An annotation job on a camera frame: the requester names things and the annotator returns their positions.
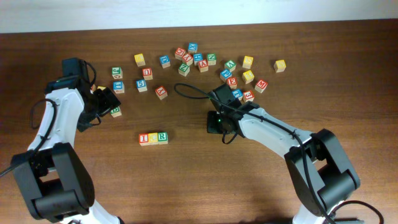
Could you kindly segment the red I block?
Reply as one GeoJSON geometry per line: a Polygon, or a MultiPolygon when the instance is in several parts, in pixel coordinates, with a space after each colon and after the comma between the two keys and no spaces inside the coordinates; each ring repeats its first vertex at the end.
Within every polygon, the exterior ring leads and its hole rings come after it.
{"type": "Polygon", "coordinates": [[[149,135],[147,133],[139,134],[139,144],[141,146],[147,146],[149,144],[149,135]]]}

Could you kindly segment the green R block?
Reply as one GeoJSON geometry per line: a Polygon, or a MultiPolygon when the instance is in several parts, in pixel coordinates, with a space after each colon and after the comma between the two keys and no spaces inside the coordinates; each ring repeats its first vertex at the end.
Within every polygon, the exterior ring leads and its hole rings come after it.
{"type": "Polygon", "coordinates": [[[159,132],[158,133],[158,144],[168,144],[169,137],[167,132],[159,132]]]}

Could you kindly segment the red A block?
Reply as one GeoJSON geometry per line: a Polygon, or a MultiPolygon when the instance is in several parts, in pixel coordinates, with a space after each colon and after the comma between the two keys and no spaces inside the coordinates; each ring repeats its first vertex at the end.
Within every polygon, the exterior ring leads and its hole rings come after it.
{"type": "Polygon", "coordinates": [[[207,60],[201,60],[197,63],[198,69],[200,72],[207,72],[209,69],[208,61],[207,60]]]}

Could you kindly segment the yellow C block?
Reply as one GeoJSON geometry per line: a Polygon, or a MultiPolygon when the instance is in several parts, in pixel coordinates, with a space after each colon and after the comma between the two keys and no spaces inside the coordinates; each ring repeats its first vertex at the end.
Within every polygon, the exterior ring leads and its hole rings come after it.
{"type": "Polygon", "coordinates": [[[155,145],[159,143],[158,133],[149,133],[149,145],[155,145]]]}

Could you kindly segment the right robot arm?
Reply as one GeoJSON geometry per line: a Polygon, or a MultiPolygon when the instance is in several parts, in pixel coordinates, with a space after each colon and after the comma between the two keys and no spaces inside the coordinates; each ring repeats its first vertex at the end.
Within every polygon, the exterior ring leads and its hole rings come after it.
{"type": "Polygon", "coordinates": [[[287,165],[301,201],[292,223],[334,223],[335,212],[348,203],[360,179],[336,136],[327,129],[317,133],[290,126],[253,102],[213,100],[221,134],[256,141],[287,165]]]}

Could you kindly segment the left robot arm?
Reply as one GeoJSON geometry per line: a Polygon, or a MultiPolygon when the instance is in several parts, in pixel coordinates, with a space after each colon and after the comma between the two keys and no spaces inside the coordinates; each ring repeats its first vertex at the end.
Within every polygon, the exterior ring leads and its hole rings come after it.
{"type": "Polygon", "coordinates": [[[73,148],[77,131],[120,105],[109,88],[91,86],[78,77],[48,83],[38,133],[27,152],[12,157],[14,179],[36,220],[122,223],[96,201],[93,181],[73,148]]]}

